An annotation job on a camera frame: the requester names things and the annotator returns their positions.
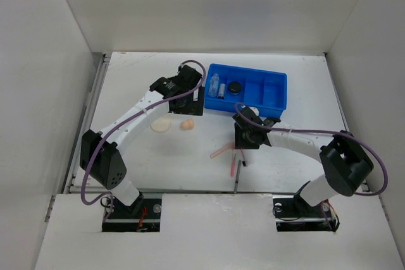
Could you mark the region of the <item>clear bottle black cap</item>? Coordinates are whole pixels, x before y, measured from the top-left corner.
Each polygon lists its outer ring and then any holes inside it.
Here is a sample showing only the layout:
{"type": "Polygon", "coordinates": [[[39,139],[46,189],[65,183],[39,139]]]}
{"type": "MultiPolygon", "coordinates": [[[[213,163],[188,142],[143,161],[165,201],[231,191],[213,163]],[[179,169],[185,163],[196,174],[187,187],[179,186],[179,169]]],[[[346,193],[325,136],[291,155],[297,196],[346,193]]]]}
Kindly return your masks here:
{"type": "Polygon", "coordinates": [[[225,98],[225,91],[226,91],[226,84],[225,83],[221,83],[218,89],[218,95],[217,98],[218,99],[224,99],[225,98]]]}

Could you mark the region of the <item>thin pink brush black tip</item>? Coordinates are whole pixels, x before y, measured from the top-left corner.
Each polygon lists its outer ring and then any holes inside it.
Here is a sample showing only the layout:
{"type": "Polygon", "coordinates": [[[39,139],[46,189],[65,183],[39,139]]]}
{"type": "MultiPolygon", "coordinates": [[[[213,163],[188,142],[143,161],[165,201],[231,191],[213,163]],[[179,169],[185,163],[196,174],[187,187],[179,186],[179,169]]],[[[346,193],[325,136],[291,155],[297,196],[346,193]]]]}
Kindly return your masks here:
{"type": "Polygon", "coordinates": [[[242,149],[240,149],[240,154],[241,154],[241,157],[242,157],[243,167],[247,167],[247,159],[246,159],[244,151],[242,149]]]}

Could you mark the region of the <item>black round compact jar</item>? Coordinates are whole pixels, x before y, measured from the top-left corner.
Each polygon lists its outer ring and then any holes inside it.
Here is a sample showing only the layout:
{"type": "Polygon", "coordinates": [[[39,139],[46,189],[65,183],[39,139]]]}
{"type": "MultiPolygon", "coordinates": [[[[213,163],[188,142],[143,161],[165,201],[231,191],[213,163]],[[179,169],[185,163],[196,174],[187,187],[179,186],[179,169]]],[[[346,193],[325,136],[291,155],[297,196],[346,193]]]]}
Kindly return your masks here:
{"type": "Polygon", "coordinates": [[[242,84],[238,81],[232,81],[228,84],[228,91],[233,95],[238,95],[242,92],[242,84]]]}

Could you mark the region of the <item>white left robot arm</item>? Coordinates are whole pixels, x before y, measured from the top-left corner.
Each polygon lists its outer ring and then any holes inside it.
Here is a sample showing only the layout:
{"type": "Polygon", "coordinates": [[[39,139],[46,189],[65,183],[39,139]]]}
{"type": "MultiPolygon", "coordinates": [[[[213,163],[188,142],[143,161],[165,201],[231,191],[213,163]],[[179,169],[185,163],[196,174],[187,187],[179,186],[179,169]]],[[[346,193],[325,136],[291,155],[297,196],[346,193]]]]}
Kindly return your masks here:
{"type": "Polygon", "coordinates": [[[80,189],[82,202],[86,198],[88,178],[96,180],[120,203],[127,217],[141,212],[142,194],[127,177],[123,155],[128,146],[153,122],[168,113],[200,116],[203,114],[206,69],[197,71],[187,60],[180,64],[173,77],[160,77],[153,82],[144,96],[125,114],[99,131],[87,130],[81,139],[80,167],[84,171],[80,189]]]}

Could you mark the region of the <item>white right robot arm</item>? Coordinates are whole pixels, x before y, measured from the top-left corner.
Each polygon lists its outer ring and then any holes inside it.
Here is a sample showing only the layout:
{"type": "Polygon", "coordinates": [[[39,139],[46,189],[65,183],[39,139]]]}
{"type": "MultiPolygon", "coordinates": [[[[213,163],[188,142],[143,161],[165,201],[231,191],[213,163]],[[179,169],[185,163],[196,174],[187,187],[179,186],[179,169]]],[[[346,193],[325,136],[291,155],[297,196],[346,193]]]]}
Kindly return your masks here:
{"type": "Polygon", "coordinates": [[[305,183],[294,195],[293,208],[302,216],[336,195],[353,196],[374,168],[361,144],[344,130],[298,132],[278,118],[262,120],[249,107],[241,108],[233,119],[242,142],[251,149],[261,145],[281,148],[322,166],[322,175],[305,183]]]}

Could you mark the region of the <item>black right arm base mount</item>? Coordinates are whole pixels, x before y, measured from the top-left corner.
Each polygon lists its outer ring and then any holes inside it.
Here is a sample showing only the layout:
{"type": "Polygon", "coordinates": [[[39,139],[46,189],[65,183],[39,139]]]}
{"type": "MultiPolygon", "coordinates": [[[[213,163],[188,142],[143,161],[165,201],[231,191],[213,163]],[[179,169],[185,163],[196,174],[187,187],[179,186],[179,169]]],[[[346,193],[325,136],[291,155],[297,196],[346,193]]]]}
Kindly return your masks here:
{"type": "Polygon", "coordinates": [[[326,231],[336,233],[340,219],[329,200],[310,206],[299,194],[304,184],[294,195],[273,198],[272,214],[278,232],[326,231]]]}

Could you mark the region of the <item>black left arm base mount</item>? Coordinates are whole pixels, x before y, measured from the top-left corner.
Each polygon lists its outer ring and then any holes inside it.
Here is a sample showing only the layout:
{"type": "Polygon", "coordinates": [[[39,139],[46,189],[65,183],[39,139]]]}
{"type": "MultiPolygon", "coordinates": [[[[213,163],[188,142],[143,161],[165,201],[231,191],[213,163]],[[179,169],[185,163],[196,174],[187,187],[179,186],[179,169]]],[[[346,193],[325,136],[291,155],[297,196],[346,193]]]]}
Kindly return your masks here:
{"type": "Polygon", "coordinates": [[[132,206],[106,197],[100,201],[104,208],[102,232],[160,232],[162,202],[162,193],[144,193],[132,206]]]}

